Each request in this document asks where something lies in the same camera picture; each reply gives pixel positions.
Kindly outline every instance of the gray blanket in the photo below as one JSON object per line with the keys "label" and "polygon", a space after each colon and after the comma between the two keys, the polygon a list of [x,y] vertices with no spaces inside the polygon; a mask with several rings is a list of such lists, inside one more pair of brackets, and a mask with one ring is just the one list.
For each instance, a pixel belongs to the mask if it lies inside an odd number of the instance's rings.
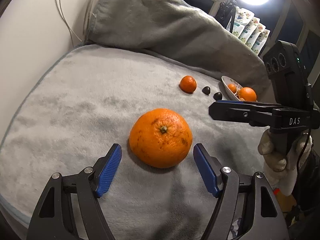
{"label": "gray blanket", "polygon": [[[259,84],[252,85],[259,94],[267,84],[262,62],[214,19],[181,0],[108,1],[100,0],[96,8],[88,42],[149,49],[157,57],[88,45],[58,61],[18,109],[0,145],[0,203],[28,225],[54,172],[78,173],[116,142],[123,159],[109,192],[99,200],[116,239],[200,239],[216,200],[193,161],[194,144],[203,143],[240,173],[252,174],[263,163],[257,145],[264,128],[214,121],[208,115],[212,95],[223,92],[213,77]],[[117,15],[120,1],[123,13]],[[178,87],[185,75],[197,81],[192,95]],[[211,87],[210,96],[201,92],[204,86]],[[188,156],[171,169],[145,165],[128,147],[134,122],[157,107],[181,114],[193,134]],[[80,221],[77,209],[75,216]],[[77,227],[85,237],[83,225]]]}
{"label": "gray blanket", "polygon": [[220,80],[222,75],[258,98],[269,87],[260,58],[213,17],[183,0],[99,0],[87,39],[122,49],[148,49]]}

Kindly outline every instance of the hand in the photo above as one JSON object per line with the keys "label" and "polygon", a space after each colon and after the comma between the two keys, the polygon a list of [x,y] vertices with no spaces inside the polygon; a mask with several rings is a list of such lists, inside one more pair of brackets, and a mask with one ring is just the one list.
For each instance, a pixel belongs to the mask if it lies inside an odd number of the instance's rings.
{"label": "hand", "polygon": [[[261,136],[258,145],[258,152],[264,157],[264,173],[272,188],[279,188],[282,194],[289,196],[297,180],[297,161],[298,157],[307,140],[307,134],[304,133],[298,137],[293,143],[287,155],[275,151],[275,147],[270,137],[270,130],[267,129]],[[312,138],[310,136],[307,147],[300,159],[299,169],[303,167],[309,156],[312,146]]]}

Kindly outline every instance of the screw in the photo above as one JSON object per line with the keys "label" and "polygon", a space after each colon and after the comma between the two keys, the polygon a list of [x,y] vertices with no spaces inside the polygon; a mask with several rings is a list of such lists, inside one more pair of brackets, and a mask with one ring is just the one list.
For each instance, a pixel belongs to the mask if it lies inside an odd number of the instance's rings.
{"label": "screw", "polygon": [[263,173],[260,172],[260,171],[258,171],[258,172],[256,173],[256,176],[257,176],[259,179],[262,179],[262,178],[263,178]]}
{"label": "screw", "polygon": [[93,168],[92,167],[86,167],[84,169],[84,173],[91,173],[93,171]]}
{"label": "screw", "polygon": [[60,174],[59,173],[54,173],[54,174],[52,174],[52,178],[53,179],[57,179],[57,178],[59,178],[60,177]]}
{"label": "screw", "polygon": [[225,172],[225,173],[230,173],[231,172],[231,169],[229,167],[223,167],[222,170]]}

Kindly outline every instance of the orange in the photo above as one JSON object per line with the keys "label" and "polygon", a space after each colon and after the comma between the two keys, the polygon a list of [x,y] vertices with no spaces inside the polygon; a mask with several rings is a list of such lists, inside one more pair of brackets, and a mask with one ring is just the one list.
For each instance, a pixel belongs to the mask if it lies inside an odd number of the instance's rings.
{"label": "orange", "polygon": [[234,84],[229,84],[228,88],[231,90],[232,93],[236,93],[237,92],[237,88]]}
{"label": "orange", "polygon": [[192,76],[185,76],[180,81],[180,88],[187,93],[193,93],[197,88],[197,83]]}
{"label": "orange", "polygon": [[252,88],[241,88],[238,95],[239,98],[243,98],[245,101],[257,100],[257,95]]}
{"label": "orange", "polygon": [[179,164],[192,145],[192,133],[176,112],[157,108],[143,114],[133,125],[129,145],[143,162],[156,168]]}

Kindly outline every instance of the bowl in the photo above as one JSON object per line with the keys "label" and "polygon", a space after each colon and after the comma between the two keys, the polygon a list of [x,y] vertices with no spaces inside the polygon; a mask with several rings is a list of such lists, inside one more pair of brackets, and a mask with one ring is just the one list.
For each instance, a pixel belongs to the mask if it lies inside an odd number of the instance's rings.
{"label": "bowl", "polygon": [[237,91],[240,90],[242,88],[242,86],[240,86],[236,81],[234,81],[233,79],[227,77],[227,76],[222,76],[221,77],[222,83],[224,85],[224,88],[227,92],[227,95],[229,97],[230,100],[233,101],[240,101],[239,98],[237,98],[237,96],[228,88],[229,84],[234,84],[237,88]]}

